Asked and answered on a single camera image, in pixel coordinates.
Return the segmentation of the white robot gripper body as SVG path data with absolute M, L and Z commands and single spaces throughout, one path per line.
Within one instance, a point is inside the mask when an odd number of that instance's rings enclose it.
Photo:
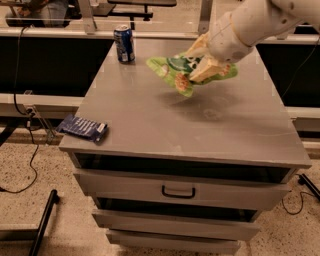
M 230 12 L 210 25 L 207 45 L 210 54 L 225 63 L 237 63 L 253 51 L 238 38 Z

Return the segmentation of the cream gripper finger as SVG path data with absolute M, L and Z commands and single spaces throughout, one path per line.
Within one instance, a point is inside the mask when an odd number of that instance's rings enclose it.
M 186 57 L 204 57 L 209 56 L 208 48 L 209 34 L 205 33 L 200 35 L 192 46 L 185 52 Z
M 197 67 L 190 73 L 192 82 L 203 82 L 204 80 L 222 72 L 226 63 L 220 62 L 213 57 L 203 57 Z

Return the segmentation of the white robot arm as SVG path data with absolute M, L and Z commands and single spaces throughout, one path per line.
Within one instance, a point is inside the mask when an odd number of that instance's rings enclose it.
M 189 79 L 202 82 L 242 60 L 264 39 L 304 22 L 319 31 L 320 0 L 245 0 L 213 21 L 186 52 L 188 57 L 201 57 Z

